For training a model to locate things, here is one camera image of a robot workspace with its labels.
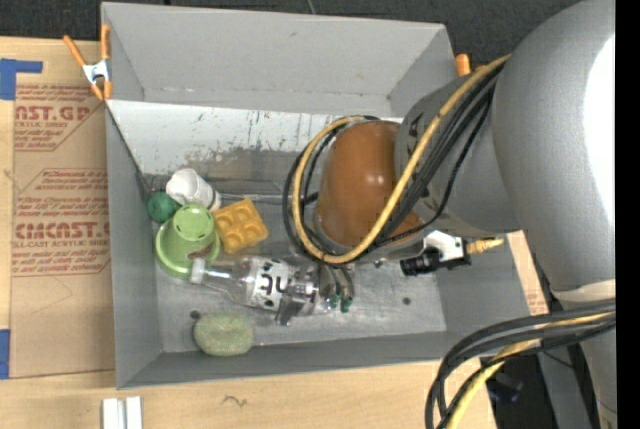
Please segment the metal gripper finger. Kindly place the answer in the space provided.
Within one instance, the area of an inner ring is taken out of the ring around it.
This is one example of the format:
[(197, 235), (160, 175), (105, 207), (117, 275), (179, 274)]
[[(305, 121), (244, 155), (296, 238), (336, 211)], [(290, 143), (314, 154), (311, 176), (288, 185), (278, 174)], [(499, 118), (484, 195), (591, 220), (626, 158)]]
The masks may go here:
[(296, 317), (306, 317), (313, 313), (316, 304), (314, 295), (301, 293), (284, 294), (275, 321), (279, 325), (289, 325)]
[(316, 270), (296, 270), (289, 279), (287, 292), (316, 292), (319, 273)]

